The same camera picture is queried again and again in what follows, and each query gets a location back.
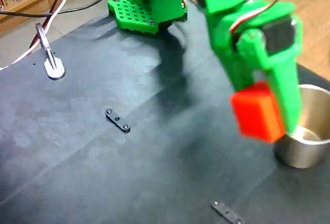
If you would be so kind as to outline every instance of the small metal plate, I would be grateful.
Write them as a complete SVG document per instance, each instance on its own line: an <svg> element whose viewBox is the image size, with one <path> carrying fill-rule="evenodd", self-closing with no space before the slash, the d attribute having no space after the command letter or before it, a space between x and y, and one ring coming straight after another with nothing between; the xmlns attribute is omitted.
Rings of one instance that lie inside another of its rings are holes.
<svg viewBox="0 0 330 224"><path fill-rule="evenodd" d="M234 211L228 208L222 202L214 202L212 208L217 211L220 215L226 218L232 224L247 224L239 215L237 215Z"/></svg>
<svg viewBox="0 0 330 224"><path fill-rule="evenodd" d="M113 111L113 109L107 109L105 112L105 115L111 122L113 122L124 133L130 132L130 126L128 125L128 123L124 120L124 118L122 118L115 111Z"/></svg>

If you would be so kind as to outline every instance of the red cube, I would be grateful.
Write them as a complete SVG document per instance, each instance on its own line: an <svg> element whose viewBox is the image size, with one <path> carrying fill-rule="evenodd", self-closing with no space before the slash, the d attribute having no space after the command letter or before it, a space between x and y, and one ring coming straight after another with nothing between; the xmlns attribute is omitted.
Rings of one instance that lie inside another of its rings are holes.
<svg viewBox="0 0 330 224"><path fill-rule="evenodd" d="M230 101L243 136L271 144L285 134L275 96L266 82L237 92Z"/></svg>

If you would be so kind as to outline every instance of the green perforated plate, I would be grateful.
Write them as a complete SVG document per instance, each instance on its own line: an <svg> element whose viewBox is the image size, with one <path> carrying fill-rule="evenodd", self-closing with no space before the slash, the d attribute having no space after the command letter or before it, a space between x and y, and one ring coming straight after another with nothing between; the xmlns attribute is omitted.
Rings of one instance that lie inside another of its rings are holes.
<svg viewBox="0 0 330 224"><path fill-rule="evenodd" d="M143 3L132 3L127 0L109 0L109 10L115 13L117 23L122 29L136 30L155 34L158 32L158 24L150 9Z"/></svg>

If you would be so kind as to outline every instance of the metal cup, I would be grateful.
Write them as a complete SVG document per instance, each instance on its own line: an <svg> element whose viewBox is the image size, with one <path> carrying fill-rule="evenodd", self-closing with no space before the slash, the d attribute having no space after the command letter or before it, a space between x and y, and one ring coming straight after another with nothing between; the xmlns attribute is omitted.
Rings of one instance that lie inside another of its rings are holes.
<svg viewBox="0 0 330 224"><path fill-rule="evenodd" d="M309 168L323 157L330 143L330 92L313 85L300 86L302 113L293 134L274 146L278 159L295 168Z"/></svg>

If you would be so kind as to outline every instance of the metal clamp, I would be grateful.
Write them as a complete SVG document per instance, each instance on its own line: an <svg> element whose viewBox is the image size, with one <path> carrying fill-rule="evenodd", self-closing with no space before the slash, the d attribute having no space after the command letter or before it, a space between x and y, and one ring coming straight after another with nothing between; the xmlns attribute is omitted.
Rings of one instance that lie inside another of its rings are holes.
<svg viewBox="0 0 330 224"><path fill-rule="evenodd" d="M239 215L233 210L228 208L222 202L214 202L211 204L212 208L217 211L220 215L226 218L231 224L247 224Z"/></svg>
<svg viewBox="0 0 330 224"><path fill-rule="evenodd" d="M61 59L54 56L46 33L40 23L36 24L36 29L40 39L41 47L43 47L46 51L46 61L44 65L48 77L53 80L63 78L65 76L65 69Z"/></svg>
<svg viewBox="0 0 330 224"><path fill-rule="evenodd" d="M113 122L118 128L120 128L121 131L123 131L124 133L130 132L130 126L127 124L124 118L119 116L113 109L107 109L105 115L111 122Z"/></svg>

